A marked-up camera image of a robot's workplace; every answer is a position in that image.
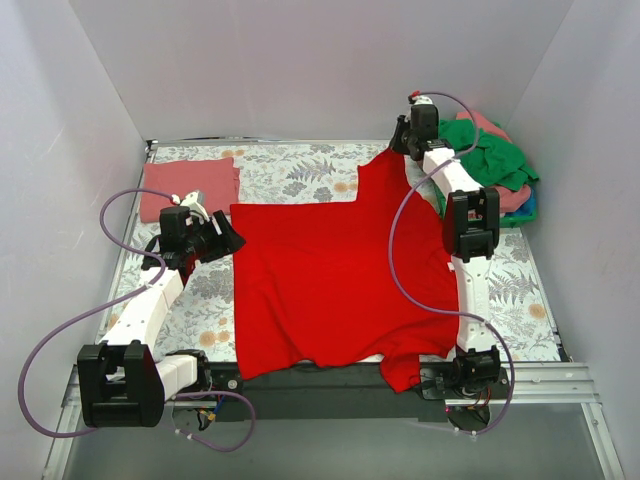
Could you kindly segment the red t shirt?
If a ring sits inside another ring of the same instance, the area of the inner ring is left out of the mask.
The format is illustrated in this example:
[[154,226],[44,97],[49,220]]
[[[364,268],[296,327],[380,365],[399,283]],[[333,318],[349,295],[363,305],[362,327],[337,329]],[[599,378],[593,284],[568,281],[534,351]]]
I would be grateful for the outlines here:
[[346,366],[380,355],[401,392],[423,355],[455,346],[456,278],[441,221],[411,191],[403,156],[358,170],[351,202],[236,204],[246,244],[233,257],[237,363],[252,379],[309,360]]

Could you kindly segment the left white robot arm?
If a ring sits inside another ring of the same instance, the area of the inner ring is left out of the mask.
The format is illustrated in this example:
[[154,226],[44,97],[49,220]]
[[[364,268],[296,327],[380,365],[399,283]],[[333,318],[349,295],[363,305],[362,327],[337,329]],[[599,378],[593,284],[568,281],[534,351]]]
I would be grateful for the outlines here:
[[87,426],[154,427],[167,400],[183,392],[205,398],[213,386],[201,350],[178,350],[156,360],[153,348],[172,305],[197,266],[238,252],[245,244],[222,211],[173,206],[160,213],[160,232],[145,248],[143,292],[119,319],[77,356],[82,414]]

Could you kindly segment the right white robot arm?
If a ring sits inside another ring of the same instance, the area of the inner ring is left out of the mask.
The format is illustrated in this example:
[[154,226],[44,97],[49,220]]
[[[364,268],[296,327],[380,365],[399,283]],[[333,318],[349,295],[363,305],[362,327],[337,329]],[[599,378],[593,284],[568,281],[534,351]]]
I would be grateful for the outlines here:
[[475,181],[461,157],[478,143],[479,130],[469,149],[455,152],[439,137],[439,111],[427,93],[409,96],[410,109],[397,118],[390,148],[422,164],[428,180],[446,197],[443,246],[451,256],[459,306],[449,316],[459,320],[455,355],[443,373],[428,385],[475,397],[500,376],[500,353],[485,316],[488,315],[488,272],[500,236],[500,195]]

